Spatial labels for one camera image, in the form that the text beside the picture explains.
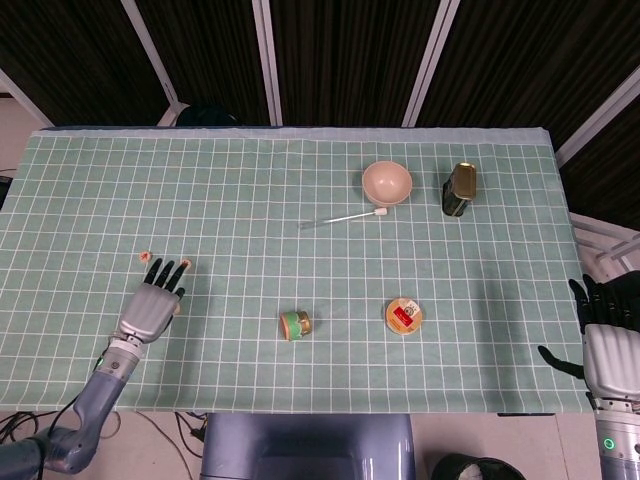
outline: round tin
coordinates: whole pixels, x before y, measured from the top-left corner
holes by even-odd
[[[387,326],[398,335],[415,332],[422,324],[422,310],[410,298],[396,298],[391,301],[386,312]]]

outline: green grid tablecloth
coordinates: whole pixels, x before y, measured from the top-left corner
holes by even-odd
[[[299,231],[371,210],[361,173],[381,159],[411,172],[408,202]],[[462,161],[478,168],[478,195],[455,219],[440,192]],[[80,391],[142,281],[143,250],[194,266],[181,316],[119,408],[588,408],[582,382],[536,351],[581,360],[566,283],[580,265],[541,130],[37,132],[0,231],[2,408],[59,407]],[[399,296],[425,315],[407,337],[383,321]],[[314,332],[288,343],[277,319],[291,310]]]

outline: tin can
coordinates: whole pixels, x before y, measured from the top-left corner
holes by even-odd
[[[422,324],[422,310],[410,298],[400,297],[393,300],[385,314],[387,326],[398,335],[415,332]]]
[[[311,319],[307,312],[285,312],[280,314],[280,327],[286,340],[300,340],[311,333]]]
[[[442,186],[442,211],[459,217],[476,196],[476,167],[471,163],[458,163],[449,180]]]

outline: red label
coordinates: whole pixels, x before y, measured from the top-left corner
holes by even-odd
[[[405,327],[408,327],[413,323],[413,319],[407,315],[407,313],[402,309],[402,307],[397,307],[393,313],[400,319],[402,323],[404,323]]]

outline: dark green can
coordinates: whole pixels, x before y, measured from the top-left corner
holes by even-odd
[[[476,167],[471,163],[458,163],[442,186],[442,211],[459,217],[476,196]]]

